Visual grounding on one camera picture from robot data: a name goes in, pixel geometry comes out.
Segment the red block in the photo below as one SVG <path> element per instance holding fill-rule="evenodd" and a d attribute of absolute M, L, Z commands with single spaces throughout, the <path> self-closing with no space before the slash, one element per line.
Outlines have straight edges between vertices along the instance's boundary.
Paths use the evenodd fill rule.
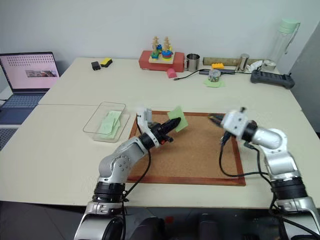
<path fill-rule="evenodd" d="M 183 52 L 175 52 L 173 64 L 150 63 L 149 57 L 152 51 L 143 51 L 139 59 L 139 65 L 144 70 L 167 71 L 174 69 L 178 73 L 183 73 L 185 69 L 185 54 Z"/>

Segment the pink object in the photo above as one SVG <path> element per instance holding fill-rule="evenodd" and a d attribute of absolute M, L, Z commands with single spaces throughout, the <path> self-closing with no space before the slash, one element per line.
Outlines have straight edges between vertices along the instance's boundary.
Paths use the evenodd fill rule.
<path fill-rule="evenodd" d="M 173 68 L 169 68 L 166 71 L 166 74 L 168 75 L 168 78 L 172 79 L 172 78 L 176 78 L 177 77 L 177 73 Z"/>

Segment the laptop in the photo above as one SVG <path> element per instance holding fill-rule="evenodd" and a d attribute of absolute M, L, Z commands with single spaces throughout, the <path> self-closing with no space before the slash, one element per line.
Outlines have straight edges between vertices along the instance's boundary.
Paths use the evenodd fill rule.
<path fill-rule="evenodd" d="M 60 77 L 54 55 L 1 53 L 0 64 L 13 93 L 0 108 L 0 124 L 22 124 Z"/>

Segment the white table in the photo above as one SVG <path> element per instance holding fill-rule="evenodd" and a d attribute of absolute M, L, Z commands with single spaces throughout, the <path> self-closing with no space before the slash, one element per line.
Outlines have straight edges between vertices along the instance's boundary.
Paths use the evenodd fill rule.
<path fill-rule="evenodd" d="M 134 113 L 117 143 L 96 142 L 83 132 L 97 105 L 113 101 L 127 104 L 132 111 L 139 103 L 154 110 L 181 104 L 186 112 L 248 107 L 250 119 L 288 135 L 288 148 L 308 193 L 320 207 L 314 179 L 320 167 L 320 141 L 290 91 L 252 84 L 244 74 L 223 76 L 224 88 L 205 87 L 202 75 L 172 81 L 165 72 L 138 69 L 134 60 L 114 59 L 115 69 L 93 71 L 93 60 L 77 58 L 0 152 L 0 200 L 86 205 L 100 160 L 127 139 L 133 124 Z M 256 169 L 253 151 L 241 146 L 240 155 L 245 172 Z M 128 205 L 267 208 L 272 198 L 269 188 L 259 176 L 246 177 L 245 187 L 141 183 L 130 194 Z"/>
<path fill-rule="evenodd" d="M 124 141 L 133 117 L 118 143 L 93 141 L 82 128 L 96 106 L 39 105 L 0 152 L 0 198 L 27 203 L 86 205 L 97 181 L 100 160 Z M 307 190 L 320 207 L 315 176 L 320 168 L 320 141 L 301 112 L 248 111 L 262 126 L 282 129 L 303 175 Z M 256 169 L 255 152 L 240 147 L 243 170 Z M 246 186 L 139 184 L 130 206 L 267 208 L 272 194 L 259 176 Z"/>
<path fill-rule="evenodd" d="M 291 91 L 283 87 L 250 82 L 250 75 L 223 75 L 226 87 L 203 84 L 205 75 L 173 81 L 165 71 L 142 70 L 134 59 L 113 59 L 113 63 L 93 71 L 91 62 L 101 58 L 77 58 L 40 104 L 98 105 L 125 103 L 158 109 L 181 105 L 226 112 L 239 106 L 250 110 L 297 110 L 301 107 Z M 186 76 L 189 72 L 178 73 Z"/>

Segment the green cloth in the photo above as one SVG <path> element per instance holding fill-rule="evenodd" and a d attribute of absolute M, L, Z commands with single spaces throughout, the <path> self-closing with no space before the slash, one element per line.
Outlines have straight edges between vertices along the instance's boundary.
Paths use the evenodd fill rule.
<path fill-rule="evenodd" d="M 207 87 L 210 88 L 222 88 L 225 86 L 225 82 L 223 80 L 219 80 L 219 81 L 209 81 L 209 79 L 207 78 L 206 80 L 204 80 L 204 85 L 206 85 Z"/>
<path fill-rule="evenodd" d="M 167 114 L 169 119 L 181 118 L 179 125 L 175 128 L 176 132 L 179 132 L 188 126 L 188 122 L 185 118 L 184 112 L 181 109 L 181 106 L 177 106 L 173 111 L 170 111 Z"/>
<path fill-rule="evenodd" d="M 109 134 L 104 134 L 104 135 L 101 136 L 101 138 L 103 138 L 103 139 L 114 139 L 119 128 L 120 128 L 120 120 L 116 121 L 112 131 Z"/>
<path fill-rule="evenodd" d="M 99 134 L 102 134 L 102 138 L 113 139 L 120 127 L 119 117 L 121 111 L 110 111 L 108 115 L 102 120 Z"/>

